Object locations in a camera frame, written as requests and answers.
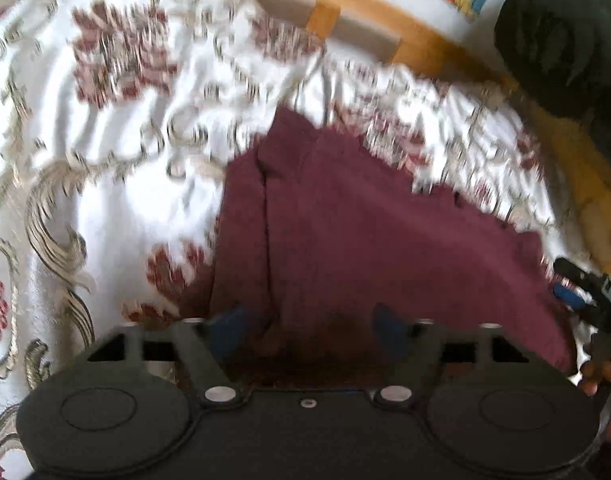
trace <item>silver bolt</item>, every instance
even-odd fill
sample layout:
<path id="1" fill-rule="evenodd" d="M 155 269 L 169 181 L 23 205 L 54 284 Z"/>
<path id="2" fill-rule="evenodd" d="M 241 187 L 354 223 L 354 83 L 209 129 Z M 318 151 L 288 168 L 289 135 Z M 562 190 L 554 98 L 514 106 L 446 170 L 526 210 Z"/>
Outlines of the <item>silver bolt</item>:
<path id="1" fill-rule="evenodd" d="M 405 386 L 386 386 L 381 390 L 381 397 L 390 402 L 405 402 L 412 397 L 412 390 Z"/>
<path id="2" fill-rule="evenodd" d="M 316 408 L 316 400 L 314 399 L 303 399 L 300 404 L 302 408 Z"/>
<path id="3" fill-rule="evenodd" d="M 205 396 L 211 402 L 230 402 L 236 397 L 236 391 L 229 386 L 212 386 L 206 390 Z"/>

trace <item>folded fabric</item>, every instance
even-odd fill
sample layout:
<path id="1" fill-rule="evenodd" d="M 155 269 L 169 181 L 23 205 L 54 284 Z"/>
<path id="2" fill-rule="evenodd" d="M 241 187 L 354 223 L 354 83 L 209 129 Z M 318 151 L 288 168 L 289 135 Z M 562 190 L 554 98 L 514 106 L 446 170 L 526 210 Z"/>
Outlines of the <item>folded fabric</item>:
<path id="1" fill-rule="evenodd" d="M 266 139 L 228 166 L 210 315 L 237 303 L 258 314 L 256 356 L 375 362 L 370 318 L 383 303 L 410 322 L 498 323 L 572 372 L 539 235 L 411 184 L 356 138 L 279 108 Z"/>

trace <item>bed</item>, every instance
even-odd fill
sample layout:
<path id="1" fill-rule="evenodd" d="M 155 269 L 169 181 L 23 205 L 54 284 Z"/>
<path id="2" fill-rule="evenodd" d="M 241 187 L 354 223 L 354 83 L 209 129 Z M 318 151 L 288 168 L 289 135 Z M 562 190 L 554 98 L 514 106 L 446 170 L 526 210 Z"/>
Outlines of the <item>bed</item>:
<path id="1" fill-rule="evenodd" d="M 209 279 L 224 167 L 278 104 L 370 139 L 416 190 L 537 230 L 544 272 L 566 255 L 611 273 L 611 170 L 583 128 L 381 0 L 0 0 L 8 480 L 30 467 L 18 403 L 51 366 L 117 323 L 174 319 Z"/>

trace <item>white floral bedspread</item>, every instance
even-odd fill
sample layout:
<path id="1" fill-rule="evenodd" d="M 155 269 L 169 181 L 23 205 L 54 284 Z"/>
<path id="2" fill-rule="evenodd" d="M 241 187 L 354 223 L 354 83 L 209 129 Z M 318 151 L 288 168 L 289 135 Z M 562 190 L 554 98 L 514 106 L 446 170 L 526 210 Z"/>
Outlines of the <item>white floral bedspread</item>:
<path id="1" fill-rule="evenodd" d="M 0 477 L 30 471 L 14 418 L 39 382 L 210 294 L 224 165 L 279 102 L 539 230 L 546 260 L 587 258 L 496 92 L 337 51 L 254 0 L 0 0 Z"/>

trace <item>wooden bed frame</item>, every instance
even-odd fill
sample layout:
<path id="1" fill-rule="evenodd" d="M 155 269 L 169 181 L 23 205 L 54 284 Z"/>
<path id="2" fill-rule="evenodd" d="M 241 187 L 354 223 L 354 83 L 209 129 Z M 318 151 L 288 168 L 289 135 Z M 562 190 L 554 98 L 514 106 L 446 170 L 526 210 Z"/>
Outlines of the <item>wooden bed frame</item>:
<path id="1" fill-rule="evenodd" d="M 321 38 L 340 37 L 372 51 L 383 62 L 400 62 L 414 72 L 443 77 L 458 73 L 469 80 L 493 80 L 505 91 L 518 90 L 507 76 L 490 71 L 461 46 L 384 0 L 281 0 L 290 16 Z M 583 234 L 592 256 L 611 274 L 611 168 L 583 128 L 527 104 L 533 126 L 547 153 L 567 174 Z"/>

